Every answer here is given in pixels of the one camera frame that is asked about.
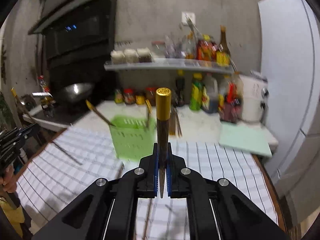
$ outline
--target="cabinet shelf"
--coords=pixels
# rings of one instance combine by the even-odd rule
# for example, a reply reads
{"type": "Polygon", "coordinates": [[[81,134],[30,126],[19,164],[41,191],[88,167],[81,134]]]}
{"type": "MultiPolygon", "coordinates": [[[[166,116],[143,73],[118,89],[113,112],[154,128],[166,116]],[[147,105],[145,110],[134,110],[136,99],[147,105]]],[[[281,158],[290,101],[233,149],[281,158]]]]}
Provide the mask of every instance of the cabinet shelf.
{"type": "Polygon", "coordinates": [[[132,63],[113,65],[106,62],[105,70],[138,70],[138,69],[182,69],[186,71],[200,71],[221,74],[232,74],[235,71],[234,65],[221,67],[216,62],[193,60],[193,59],[179,59],[179,58],[157,58],[151,63],[132,63]]]}

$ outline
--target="green cutting board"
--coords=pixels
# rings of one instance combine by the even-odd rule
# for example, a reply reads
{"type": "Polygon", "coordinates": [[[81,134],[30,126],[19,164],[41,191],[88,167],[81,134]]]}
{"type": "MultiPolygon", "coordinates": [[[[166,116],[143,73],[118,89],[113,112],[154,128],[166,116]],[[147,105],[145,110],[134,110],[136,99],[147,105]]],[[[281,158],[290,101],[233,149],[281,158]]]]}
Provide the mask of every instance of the green cutting board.
{"type": "Polygon", "coordinates": [[[219,145],[272,157],[263,130],[225,122],[221,126],[219,145]]]}

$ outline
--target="condiment jar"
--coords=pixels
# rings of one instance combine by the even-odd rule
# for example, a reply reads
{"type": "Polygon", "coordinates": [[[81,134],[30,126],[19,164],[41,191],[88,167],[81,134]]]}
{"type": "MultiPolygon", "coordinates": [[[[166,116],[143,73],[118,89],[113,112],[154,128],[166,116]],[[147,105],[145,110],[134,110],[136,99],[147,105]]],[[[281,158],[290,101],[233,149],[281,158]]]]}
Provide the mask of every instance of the condiment jar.
{"type": "Polygon", "coordinates": [[[136,104],[137,105],[144,105],[145,101],[146,101],[146,98],[145,98],[143,92],[136,93],[136,104]]]}
{"type": "Polygon", "coordinates": [[[137,49],[138,57],[139,57],[139,62],[152,62],[151,60],[151,53],[150,49],[145,48],[145,49],[137,49]]]}
{"type": "Polygon", "coordinates": [[[113,50],[110,53],[112,64],[124,64],[125,57],[121,50],[113,50]]]}
{"type": "Polygon", "coordinates": [[[127,88],[127,89],[123,90],[123,92],[124,92],[124,103],[126,105],[134,104],[135,99],[134,99],[133,90],[131,88],[127,88]]]}
{"type": "Polygon", "coordinates": [[[149,100],[152,106],[156,106],[156,88],[153,88],[153,87],[146,88],[146,99],[149,100]]]}
{"type": "Polygon", "coordinates": [[[127,63],[138,63],[139,58],[138,54],[134,49],[125,49],[124,56],[127,63]]]}
{"type": "Polygon", "coordinates": [[[153,41],[152,43],[152,57],[165,58],[165,42],[164,41],[153,41]]]}
{"type": "Polygon", "coordinates": [[[115,103],[116,104],[123,103],[123,96],[120,89],[115,90],[115,103]]]}

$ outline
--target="white refrigerator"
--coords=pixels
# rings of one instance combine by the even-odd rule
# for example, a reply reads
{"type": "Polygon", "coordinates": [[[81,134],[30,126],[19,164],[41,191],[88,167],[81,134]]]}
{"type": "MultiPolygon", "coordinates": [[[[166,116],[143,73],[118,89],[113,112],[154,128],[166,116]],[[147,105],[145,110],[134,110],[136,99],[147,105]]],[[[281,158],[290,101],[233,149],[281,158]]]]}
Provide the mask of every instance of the white refrigerator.
{"type": "Polygon", "coordinates": [[[305,0],[263,0],[259,10],[261,72],[270,93],[266,127],[279,141],[265,168],[295,224],[320,206],[318,21],[305,0]]]}

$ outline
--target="blue gripper pad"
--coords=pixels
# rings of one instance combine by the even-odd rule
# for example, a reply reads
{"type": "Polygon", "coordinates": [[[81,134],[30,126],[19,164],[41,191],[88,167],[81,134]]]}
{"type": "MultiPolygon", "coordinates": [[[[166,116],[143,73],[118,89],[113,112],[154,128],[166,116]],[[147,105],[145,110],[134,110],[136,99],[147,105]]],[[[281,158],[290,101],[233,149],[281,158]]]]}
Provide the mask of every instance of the blue gripper pad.
{"type": "Polygon", "coordinates": [[[171,171],[169,165],[169,153],[167,153],[167,169],[166,169],[166,177],[167,177],[167,191],[168,197],[171,197],[171,171]]]}
{"type": "Polygon", "coordinates": [[[154,179],[155,179],[155,187],[154,187],[154,193],[155,196],[158,196],[158,176],[159,176],[159,160],[158,160],[158,151],[156,153],[156,163],[155,163],[155,173],[154,173],[154,179]]]}

